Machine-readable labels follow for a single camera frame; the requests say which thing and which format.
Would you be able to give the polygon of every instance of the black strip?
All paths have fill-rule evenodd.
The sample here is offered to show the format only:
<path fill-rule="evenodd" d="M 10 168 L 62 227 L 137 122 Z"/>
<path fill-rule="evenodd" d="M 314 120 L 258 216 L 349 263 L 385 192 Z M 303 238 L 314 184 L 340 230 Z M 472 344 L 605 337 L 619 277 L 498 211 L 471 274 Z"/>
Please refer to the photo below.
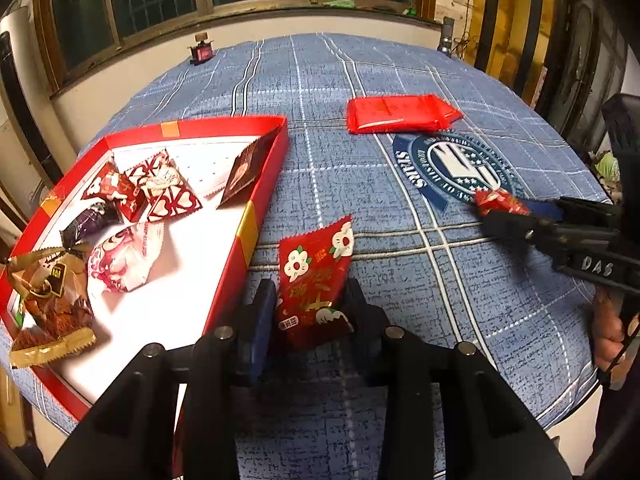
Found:
<path fill-rule="evenodd" d="M 533 61 L 533 55 L 538 43 L 538 30 L 540 29 L 540 19 L 542 17 L 542 0 L 531 0 L 529 7 L 529 23 L 527 24 L 527 35 L 525 36 L 518 73 L 513 81 L 513 91 L 517 95 L 522 95 L 524 85 L 527 83 L 527 76 Z"/>
<path fill-rule="evenodd" d="M 18 74 L 15 71 L 14 53 L 11 50 L 11 39 L 8 32 L 0 34 L 0 76 L 2 76 L 4 89 L 15 118 L 20 124 L 24 138 L 29 143 L 36 159 L 42 165 L 44 172 L 53 184 L 57 184 L 62 178 L 62 171 L 60 171 L 60 167 L 56 164 L 49 148 L 45 144 L 22 92 Z"/>
<path fill-rule="evenodd" d="M 478 41 L 478 52 L 474 67 L 483 72 L 489 63 L 491 44 L 494 42 L 495 19 L 498 15 L 498 0 L 484 0 L 484 14 L 482 15 L 482 28 Z"/>

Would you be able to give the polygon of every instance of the plaid tablecloth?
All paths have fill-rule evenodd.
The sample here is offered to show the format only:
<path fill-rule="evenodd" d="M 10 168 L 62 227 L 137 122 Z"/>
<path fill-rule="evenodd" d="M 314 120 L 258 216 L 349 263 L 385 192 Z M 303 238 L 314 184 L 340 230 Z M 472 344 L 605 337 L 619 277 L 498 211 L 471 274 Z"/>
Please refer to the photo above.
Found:
<path fill-rule="evenodd" d="M 431 205 L 402 174 L 392 136 L 345 129 L 345 105 L 354 96 L 426 93 L 465 113 L 449 133 L 493 153 L 525 196 L 604 199 L 561 137 L 500 82 L 430 49 L 356 36 L 287 36 L 223 48 L 200 66 L 185 60 L 132 97 L 96 139 L 176 119 L 286 115 L 289 154 L 247 296 L 260 278 L 277 280 L 281 238 L 352 213 L 350 275 L 369 302 L 425 341 L 474 341 L 548 428 L 595 380 L 583 307 L 593 291 L 553 273 L 537 251 L 484 238 L 467 204 L 452 199 L 444 211 Z M 6 351 L 0 355 L 6 364 Z M 30 370 L 13 374 L 45 416 L 72 429 Z M 385 396 L 384 388 L 363 386 L 340 344 L 272 365 L 255 390 L 236 392 L 242 478 L 375 478 Z M 434 473 L 441 478 L 437 397 Z"/>

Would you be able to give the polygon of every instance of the hand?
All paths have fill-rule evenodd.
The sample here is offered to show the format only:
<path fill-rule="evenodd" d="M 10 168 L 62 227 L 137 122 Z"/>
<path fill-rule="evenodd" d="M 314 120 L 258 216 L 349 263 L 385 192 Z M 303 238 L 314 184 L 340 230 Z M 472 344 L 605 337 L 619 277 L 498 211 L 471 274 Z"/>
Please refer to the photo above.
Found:
<path fill-rule="evenodd" d="M 622 350 L 622 341 L 625 338 L 624 327 L 618 314 L 616 314 L 606 288 L 596 288 L 593 306 L 595 314 L 593 320 L 593 356 L 596 366 L 606 370 Z M 623 355 L 619 362 L 621 363 L 624 359 L 625 356 Z"/>

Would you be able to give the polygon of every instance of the blue circular logo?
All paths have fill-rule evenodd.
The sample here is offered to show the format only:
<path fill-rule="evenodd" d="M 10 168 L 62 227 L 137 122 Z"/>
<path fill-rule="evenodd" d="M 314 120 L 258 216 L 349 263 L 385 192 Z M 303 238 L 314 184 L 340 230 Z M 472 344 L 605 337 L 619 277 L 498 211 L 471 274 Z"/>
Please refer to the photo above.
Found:
<path fill-rule="evenodd" d="M 453 134 L 421 136 L 409 143 L 407 151 L 417 172 L 446 198 L 473 203 L 476 190 L 500 187 L 518 194 L 508 165 L 478 140 Z"/>

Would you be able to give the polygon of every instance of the window frame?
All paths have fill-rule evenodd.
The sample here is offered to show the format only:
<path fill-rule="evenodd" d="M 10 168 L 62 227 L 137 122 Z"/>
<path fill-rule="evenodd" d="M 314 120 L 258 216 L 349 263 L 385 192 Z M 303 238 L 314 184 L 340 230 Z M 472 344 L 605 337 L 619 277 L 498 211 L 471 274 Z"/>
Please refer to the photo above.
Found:
<path fill-rule="evenodd" d="M 79 78 L 90 74 L 95 68 L 119 56 L 120 54 L 141 46 L 159 36 L 173 34 L 215 18 L 255 12 L 257 10 L 300 9 L 304 7 L 318 8 L 332 0 L 241 0 L 228 4 L 214 5 L 214 0 L 195 0 L 196 10 L 165 22 L 152 25 L 130 36 L 121 37 L 118 33 L 112 0 L 104 0 L 107 21 L 110 26 L 113 44 L 84 60 L 78 66 L 68 69 L 66 66 L 55 26 L 51 0 L 33 0 L 34 24 L 38 48 L 43 60 L 50 96 L 63 90 Z M 399 14 L 406 8 L 422 9 L 425 0 L 409 0 L 394 2 L 391 0 L 353 0 L 357 7 L 387 7 Z M 420 18 L 433 22 L 434 6 L 430 5 L 418 13 Z"/>

